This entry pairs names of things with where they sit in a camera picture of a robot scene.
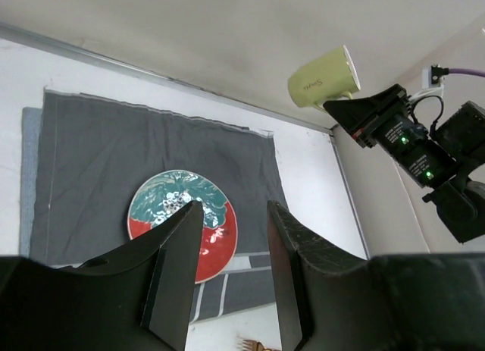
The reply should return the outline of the pale yellow mug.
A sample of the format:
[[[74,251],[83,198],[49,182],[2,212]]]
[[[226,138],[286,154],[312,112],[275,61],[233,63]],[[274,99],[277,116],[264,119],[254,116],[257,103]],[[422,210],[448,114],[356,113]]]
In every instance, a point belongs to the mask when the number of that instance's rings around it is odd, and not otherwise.
[[[345,45],[302,65],[287,81],[289,96],[299,108],[315,107],[327,100],[351,98],[361,89],[355,65]]]

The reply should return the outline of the grey cloth placemat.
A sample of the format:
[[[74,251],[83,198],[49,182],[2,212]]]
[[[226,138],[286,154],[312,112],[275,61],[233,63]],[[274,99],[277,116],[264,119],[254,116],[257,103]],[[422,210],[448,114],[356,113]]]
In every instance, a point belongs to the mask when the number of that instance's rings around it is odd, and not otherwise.
[[[21,255],[51,266],[83,263],[130,240],[136,191],[170,170],[216,184],[236,213],[229,264],[196,285],[191,319],[274,302],[268,201],[285,202],[271,133],[85,95],[46,92],[22,111]]]

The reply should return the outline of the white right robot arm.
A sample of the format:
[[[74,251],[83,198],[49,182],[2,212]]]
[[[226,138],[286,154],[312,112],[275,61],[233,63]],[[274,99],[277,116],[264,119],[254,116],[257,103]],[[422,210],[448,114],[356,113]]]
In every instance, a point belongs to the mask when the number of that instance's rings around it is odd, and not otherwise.
[[[442,125],[426,128],[415,117],[417,105],[398,84],[323,104],[360,147],[381,146],[418,186],[431,188],[424,202],[466,243],[484,234],[484,185],[470,178],[484,164],[484,109],[467,101]]]

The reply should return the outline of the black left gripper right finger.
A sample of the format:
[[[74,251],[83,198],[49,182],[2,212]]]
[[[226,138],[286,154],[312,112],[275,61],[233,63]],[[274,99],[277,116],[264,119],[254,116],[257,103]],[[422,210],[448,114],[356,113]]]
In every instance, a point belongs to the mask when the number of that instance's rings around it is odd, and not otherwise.
[[[284,350],[370,350],[367,262],[268,203],[268,242]]]

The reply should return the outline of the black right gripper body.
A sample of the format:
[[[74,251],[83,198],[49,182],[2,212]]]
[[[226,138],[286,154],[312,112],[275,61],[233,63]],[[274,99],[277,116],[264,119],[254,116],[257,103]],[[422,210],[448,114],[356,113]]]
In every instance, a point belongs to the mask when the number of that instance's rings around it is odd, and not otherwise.
[[[325,111],[353,138],[360,147],[377,145],[377,136],[390,127],[392,119],[406,116],[408,93],[399,84],[362,99],[327,101]]]

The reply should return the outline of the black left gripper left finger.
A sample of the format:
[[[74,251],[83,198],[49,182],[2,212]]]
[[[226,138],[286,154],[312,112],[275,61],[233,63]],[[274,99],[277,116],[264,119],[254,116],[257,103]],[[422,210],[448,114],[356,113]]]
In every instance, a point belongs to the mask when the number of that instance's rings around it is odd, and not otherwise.
[[[191,201],[156,228],[83,263],[87,303],[79,350],[182,350],[202,239],[202,204]]]

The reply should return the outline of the teal and red plate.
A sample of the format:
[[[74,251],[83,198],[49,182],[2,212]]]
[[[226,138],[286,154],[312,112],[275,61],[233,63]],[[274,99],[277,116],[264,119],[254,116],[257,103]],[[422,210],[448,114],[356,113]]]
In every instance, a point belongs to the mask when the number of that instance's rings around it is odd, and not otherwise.
[[[196,283],[218,276],[234,257],[238,242],[236,213],[224,192],[209,179],[185,170],[149,178],[134,194],[127,215],[131,240],[165,222],[192,201],[202,204],[202,241]]]

